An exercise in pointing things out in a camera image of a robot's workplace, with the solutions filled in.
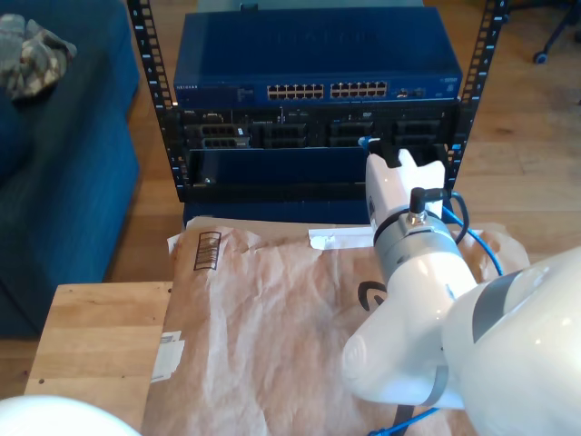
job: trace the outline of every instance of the blue network switch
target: blue network switch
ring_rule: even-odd
[[[182,109],[453,100],[462,72],[436,8],[189,14]]]

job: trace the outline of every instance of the metal shelf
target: metal shelf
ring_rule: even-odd
[[[218,190],[221,188],[192,183],[188,175],[186,156],[184,155],[185,137],[182,129],[182,110],[172,100],[150,2],[149,0],[126,1],[178,197],[180,201],[184,202],[186,190],[196,190],[200,193],[203,191],[201,199],[212,198],[207,191],[212,188]],[[445,188],[450,191],[454,188],[458,177],[492,58],[497,48],[503,17],[506,13],[507,0],[487,0],[485,2],[468,74],[462,94],[458,99],[456,128],[451,135],[449,144],[447,144],[448,170]]]

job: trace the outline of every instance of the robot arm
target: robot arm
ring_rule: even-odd
[[[482,435],[578,434],[581,249],[477,285],[441,202],[410,208],[414,187],[442,187],[443,165],[399,160],[368,159],[388,299],[345,345],[343,381],[368,401],[465,408]]]

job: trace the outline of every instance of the port panel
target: port panel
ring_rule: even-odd
[[[320,100],[324,96],[322,84],[272,84],[267,86],[270,101]]]
[[[399,148],[406,148],[410,146],[423,146],[433,144],[436,140],[434,134],[408,134],[395,135],[393,143]]]
[[[389,92],[387,82],[338,83],[330,86],[330,98],[381,98]]]
[[[202,149],[217,150],[217,149],[245,149],[249,148],[249,138],[204,138],[200,144]]]
[[[265,138],[303,138],[306,134],[306,124],[265,124],[262,128]]]
[[[359,136],[331,137],[329,147],[359,147]]]
[[[183,131],[188,139],[248,136],[245,126],[235,124],[186,124]]]
[[[373,122],[336,123],[330,126],[331,136],[369,136],[373,132]]]
[[[396,134],[435,134],[440,122],[430,121],[397,121]]]
[[[304,148],[306,143],[305,138],[296,139],[265,139],[264,148]]]

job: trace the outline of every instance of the gray band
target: gray band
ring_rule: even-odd
[[[434,386],[432,392],[429,393],[427,399],[420,404],[420,406],[432,406],[438,402],[446,386],[448,385],[448,366],[438,365],[436,367],[436,377],[434,378]]]
[[[498,277],[493,282],[490,282],[478,296],[474,305],[474,313],[472,314],[472,337],[474,343],[504,316],[508,289],[519,274],[520,271],[517,271]]]
[[[406,235],[398,223],[393,223],[381,233],[375,250],[386,282],[403,263],[413,257],[430,253],[453,253],[462,257],[448,229],[446,233],[428,230]]]

